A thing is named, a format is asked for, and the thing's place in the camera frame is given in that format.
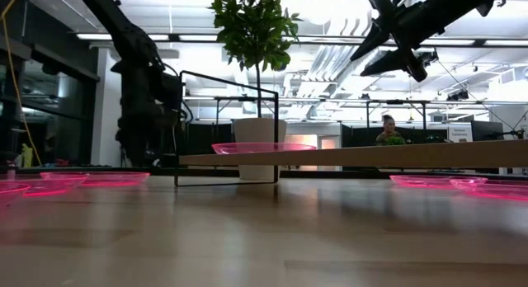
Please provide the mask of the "dark background monitor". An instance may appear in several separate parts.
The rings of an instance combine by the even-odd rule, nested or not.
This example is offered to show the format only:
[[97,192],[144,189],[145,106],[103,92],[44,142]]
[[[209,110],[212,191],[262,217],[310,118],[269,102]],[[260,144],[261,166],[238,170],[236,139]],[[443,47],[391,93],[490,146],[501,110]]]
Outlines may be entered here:
[[473,141],[503,140],[503,127],[500,122],[477,121],[471,122]]

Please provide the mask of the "green leafy small tree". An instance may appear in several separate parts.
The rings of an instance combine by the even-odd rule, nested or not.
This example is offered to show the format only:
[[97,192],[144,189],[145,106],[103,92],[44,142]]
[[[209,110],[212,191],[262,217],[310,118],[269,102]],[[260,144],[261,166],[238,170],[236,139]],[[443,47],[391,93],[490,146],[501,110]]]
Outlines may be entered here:
[[257,88],[262,72],[281,71],[290,63],[288,49],[299,41],[302,20],[286,11],[281,0],[214,0],[209,9],[220,29],[216,40],[230,62],[235,60],[241,70],[255,69]]

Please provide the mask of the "white sign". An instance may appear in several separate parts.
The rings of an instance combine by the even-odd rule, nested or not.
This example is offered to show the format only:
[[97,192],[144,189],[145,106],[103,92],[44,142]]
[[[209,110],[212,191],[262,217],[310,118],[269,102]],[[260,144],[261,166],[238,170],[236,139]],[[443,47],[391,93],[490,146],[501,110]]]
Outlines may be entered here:
[[473,141],[472,129],[470,125],[451,125],[447,130],[448,140],[453,143]]

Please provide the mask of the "translucent pink plastic plate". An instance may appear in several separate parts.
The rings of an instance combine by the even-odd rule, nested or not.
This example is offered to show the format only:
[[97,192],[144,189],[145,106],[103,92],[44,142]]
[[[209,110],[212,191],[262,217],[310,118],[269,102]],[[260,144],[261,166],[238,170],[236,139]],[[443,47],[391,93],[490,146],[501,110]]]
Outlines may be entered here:
[[467,195],[528,201],[528,181],[453,179],[450,183]]
[[24,192],[24,197],[52,196],[69,193],[79,187],[87,179],[86,175],[59,175],[59,176],[16,176],[8,179],[6,176],[0,176],[0,183],[13,182],[17,184],[28,185],[29,188]]
[[145,182],[148,172],[42,172],[44,179],[59,179],[74,176],[84,176],[82,186],[137,186]]
[[316,147],[301,143],[215,143],[217,154],[273,153],[315,150]]
[[419,175],[391,175],[390,180],[404,187],[453,189],[455,182],[469,184],[484,183],[488,179],[479,176],[419,176]]
[[10,205],[24,195],[29,188],[29,185],[19,182],[0,181],[0,207]]

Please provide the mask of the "person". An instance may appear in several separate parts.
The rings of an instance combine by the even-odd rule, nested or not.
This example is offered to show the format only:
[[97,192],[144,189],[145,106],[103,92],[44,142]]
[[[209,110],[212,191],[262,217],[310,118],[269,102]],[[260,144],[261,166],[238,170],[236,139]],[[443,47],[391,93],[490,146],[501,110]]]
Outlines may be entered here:
[[391,115],[383,116],[384,131],[376,138],[377,145],[404,145],[405,139],[396,131],[395,121]]

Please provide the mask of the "white plant pot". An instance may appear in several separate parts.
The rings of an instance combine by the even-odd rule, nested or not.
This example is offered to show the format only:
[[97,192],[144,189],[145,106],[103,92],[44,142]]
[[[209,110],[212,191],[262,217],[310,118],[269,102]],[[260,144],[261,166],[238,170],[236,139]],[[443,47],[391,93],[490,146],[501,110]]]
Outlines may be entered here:
[[[236,143],[274,143],[275,121],[273,118],[247,118],[235,120],[233,132]],[[239,166],[243,181],[273,181],[274,166]]]

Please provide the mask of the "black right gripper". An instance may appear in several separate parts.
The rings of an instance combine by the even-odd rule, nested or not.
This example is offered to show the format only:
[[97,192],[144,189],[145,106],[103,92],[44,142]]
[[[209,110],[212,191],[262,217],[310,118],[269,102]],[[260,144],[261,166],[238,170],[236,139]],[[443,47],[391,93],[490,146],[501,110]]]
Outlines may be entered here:
[[369,1],[379,15],[372,21],[369,33],[350,61],[356,61],[387,40],[392,40],[397,49],[387,51],[381,58],[367,64],[361,76],[401,70],[415,81],[423,81],[427,72],[423,60],[414,54],[414,50],[436,32],[431,16],[427,14],[436,0],[417,2],[410,7],[395,5],[391,0]]

